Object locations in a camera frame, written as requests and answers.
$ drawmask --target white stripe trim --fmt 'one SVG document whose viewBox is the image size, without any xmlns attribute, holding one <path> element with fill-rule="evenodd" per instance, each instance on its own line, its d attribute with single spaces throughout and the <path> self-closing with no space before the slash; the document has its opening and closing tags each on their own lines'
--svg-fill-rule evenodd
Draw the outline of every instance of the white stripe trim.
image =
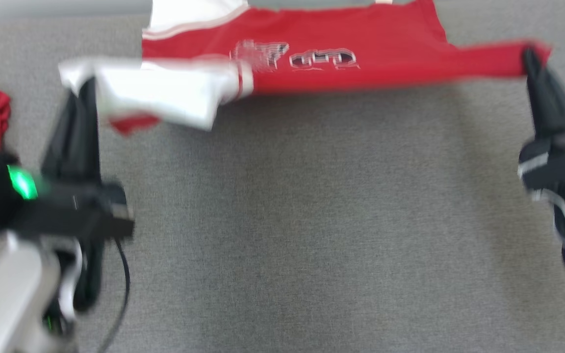
<svg viewBox="0 0 565 353">
<path fill-rule="evenodd" d="M 197 29 L 208 29 L 213 27 L 221 26 L 225 23 L 228 23 L 245 11 L 247 11 L 250 6 L 247 3 L 241 4 L 239 7 L 234 9 L 229 14 L 222 16 L 220 18 L 215 18 L 214 20 L 210 21 L 202 21 L 202 22 L 191 22 L 191 23 L 181 23 L 169 29 L 164 29 L 162 31 L 155 31 L 152 29 L 144 29 L 143 30 L 143 40 L 163 40 L 166 38 L 171 38 L 177 34 L 195 31 Z"/>
</svg>

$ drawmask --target green light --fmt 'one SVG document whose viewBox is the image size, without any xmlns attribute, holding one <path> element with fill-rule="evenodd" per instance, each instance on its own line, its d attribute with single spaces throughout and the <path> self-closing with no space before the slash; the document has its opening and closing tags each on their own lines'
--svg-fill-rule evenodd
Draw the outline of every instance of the green light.
<svg viewBox="0 0 565 353">
<path fill-rule="evenodd" d="M 25 200 L 33 200 L 38 197 L 36 191 L 36 183 L 34 178 L 27 172 L 18 167 L 8 166 L 8 173 L 10 174 L 10 181 L 12 187 L 19 193 Z"/>
</svg>

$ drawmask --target wire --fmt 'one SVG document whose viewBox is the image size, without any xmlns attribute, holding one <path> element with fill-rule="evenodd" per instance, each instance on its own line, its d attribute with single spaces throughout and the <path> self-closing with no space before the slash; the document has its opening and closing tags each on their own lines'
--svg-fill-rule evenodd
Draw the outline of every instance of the wire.
<svg viewBox="0 0 565 353">
<path fill-rule="evenodd" d="M 112 341 L 114 341 L 115 336 L 117 335 L 117 331 L 119 331 L 119 327 L 124 320 L 126 315 L 126 309 L 128 308 L 128 298 L 130 297 L 130 268 L 128 267 L 128 260 L 126 260 L 126 254 L 124 254 L 123 248 L 121 248 L 121 243 L 119 243 L 118 239 L 115 239 L 115 244 L 117 244 L 117 250 L 119 250 L 119 255 L 121 256 L 121 261 L 124 264 L 124 275 L 126 276 L 126 293 L 124 294 L 124 302 L 121 306 L 121 311 L 119 311 L 119 316 L 117 320 L 112 325 L 110 331 L 108 331 L 108 335 L 103 340 L 102 345 L 97 350 L 97 353 L 104 353 L 107 351 Z"/>
</svg>

